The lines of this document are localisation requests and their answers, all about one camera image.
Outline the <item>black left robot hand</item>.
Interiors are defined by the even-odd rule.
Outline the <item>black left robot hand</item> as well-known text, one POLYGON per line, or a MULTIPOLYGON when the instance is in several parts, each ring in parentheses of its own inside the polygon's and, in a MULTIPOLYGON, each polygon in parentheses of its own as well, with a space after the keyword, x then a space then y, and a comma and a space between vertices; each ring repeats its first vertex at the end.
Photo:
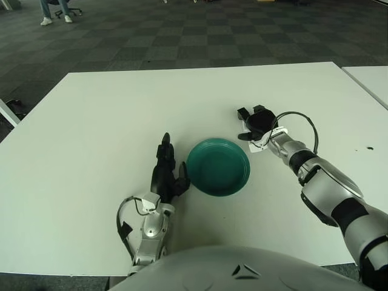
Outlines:
POLYGON ((174 197, 181 196, 190 187, 187 165, 179 165, 178 177, 174 176, 176 167, 175 150, 166 132, 158 146, 156 166, 153 169, 150 191, 160 196, 162 203, 170 204, 174 197))

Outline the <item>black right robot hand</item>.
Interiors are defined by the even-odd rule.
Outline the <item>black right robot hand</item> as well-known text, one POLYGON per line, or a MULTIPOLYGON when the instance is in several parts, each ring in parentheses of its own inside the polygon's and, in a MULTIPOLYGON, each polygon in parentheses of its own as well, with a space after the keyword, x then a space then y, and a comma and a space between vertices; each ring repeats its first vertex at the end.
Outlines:
POLYGON ((255 106, 252 114, 242 107, 237 110, 237 115, 243 129, 238 139, 248 142, 251 153, 262 152, 267 149, 271 138, 288 133, 285 127, 278 125, 275 114, 263 105, 255 106))

